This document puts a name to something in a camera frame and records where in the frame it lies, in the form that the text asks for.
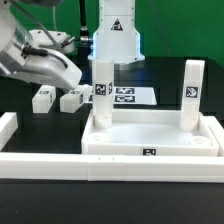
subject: white foam block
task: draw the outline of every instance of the white foam block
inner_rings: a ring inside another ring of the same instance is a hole
[[[48,113],[56,98],[53,86],[43,85],[32,99],[33,113]]]
[[[89,85],[78,85],[60,98],[60,111],[74,113],[89,99],[91,87]]]
[[[112,110],[114,101],[113,61],[93,61],[92,75],[94,124],[98,128],[109,128],[112,125]]]
[[[0,118],[0,150],[18,128],[16,113],[4,113]]]
[[[204,66],[205,62],[201,60],[186,62],[180,118],[180,128],[184,131],[193,131],[198,127]]]

